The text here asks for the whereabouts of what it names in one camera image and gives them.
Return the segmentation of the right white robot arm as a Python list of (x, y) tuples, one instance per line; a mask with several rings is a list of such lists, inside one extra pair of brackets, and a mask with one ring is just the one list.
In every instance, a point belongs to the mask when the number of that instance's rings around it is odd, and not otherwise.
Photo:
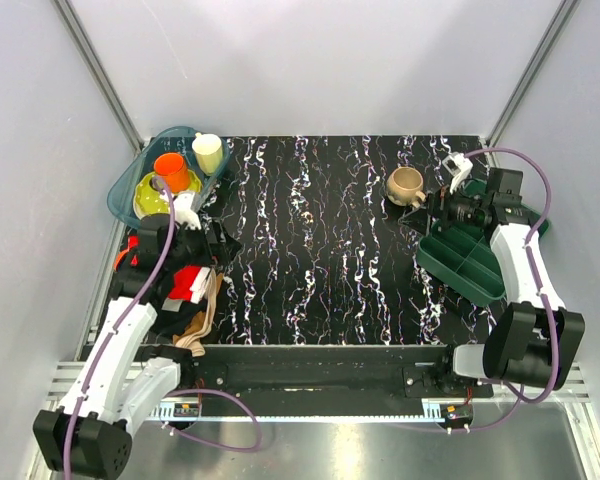
[(431, 193), (425, 193), (414, 168), (396, 169), (387, 182), (388, 200), (412, 212), (426, 209), (437, 220), (434, 231), (460, 225), (479, 229), (496, 269), (477, 264), (467, 249), (439, 250), (459, 274), (477, 274), (479, 286), (499, 276), (507, 300), (487, 340), (453, 348), (452, 362), (434, 371), (434, 384), (450, 397), (466, 389), (470, 378), (501, 382), (517, 395), (525, 387), (538, 388), (532, 400), (540, 402), (566, 382), (584, 336), (584, 318), (568, 310), (552, 286), (539, 248), (543, 219), (522, 203), (522, 172), (492, 170), (485, 192), (474, 197), (460, 188), (467, 176), (462, 172)]

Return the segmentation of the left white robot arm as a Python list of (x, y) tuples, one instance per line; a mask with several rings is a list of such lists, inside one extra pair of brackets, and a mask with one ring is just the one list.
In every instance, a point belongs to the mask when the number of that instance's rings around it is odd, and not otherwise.
[[(194, 214), (144, 217), (118, 255), (100, 334), (59, 405), (40, 411), (33, 433), (47, 467), (66, 476), (116, 479), (130, 456), (140, 425), (170, 392), (195, 386), (199, 338), (211, 328), (220, 271), (240, 243), (225, 226)], [(149, 347), (145, 367), (126, 380), (136, 353), (164, 305), (190, 303), (202, 316), (197, 332), (172, 345)]]

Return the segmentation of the red underwear white trim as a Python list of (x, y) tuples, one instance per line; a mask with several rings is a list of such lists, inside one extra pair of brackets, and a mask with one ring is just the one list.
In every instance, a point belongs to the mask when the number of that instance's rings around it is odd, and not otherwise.
[(169, 300), (180, 300), (198, 304), (209, 298), (209, 288), (215, 271), (209, 267), (187, 266), (174, 275), (174, 286)]

